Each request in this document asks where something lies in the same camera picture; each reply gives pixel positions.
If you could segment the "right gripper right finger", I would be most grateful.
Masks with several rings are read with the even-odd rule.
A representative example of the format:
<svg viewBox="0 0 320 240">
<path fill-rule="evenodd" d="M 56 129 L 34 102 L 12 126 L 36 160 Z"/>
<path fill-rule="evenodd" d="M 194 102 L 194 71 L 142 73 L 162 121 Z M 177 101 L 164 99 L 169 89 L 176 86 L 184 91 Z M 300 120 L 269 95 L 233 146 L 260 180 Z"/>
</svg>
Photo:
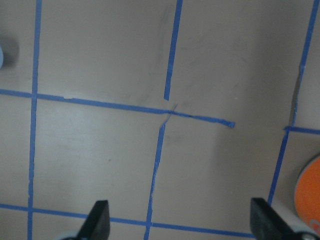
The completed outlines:
<svg viewBox="0 0 320 240">
<path fill-rule="evenodd" d="M 318 240 L 310 231 L 293 230 L 261 197 L 250 200 L 250 230 L 257 240 Z"/>
</svg>

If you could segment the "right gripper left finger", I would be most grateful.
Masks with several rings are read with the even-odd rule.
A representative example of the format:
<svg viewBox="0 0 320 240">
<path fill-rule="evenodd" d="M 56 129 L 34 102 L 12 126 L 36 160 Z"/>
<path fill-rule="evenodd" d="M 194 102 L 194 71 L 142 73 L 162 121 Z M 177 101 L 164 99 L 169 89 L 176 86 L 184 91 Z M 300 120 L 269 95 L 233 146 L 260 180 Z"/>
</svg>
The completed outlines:
<svg viewBox="0 0 320 240">
<path fill-rule="evenodd" d="M 108 200 L 98 200 L 78 232 L 62 234 L 57 240 L 108 240 L 111 232 Z"/>
</svg>

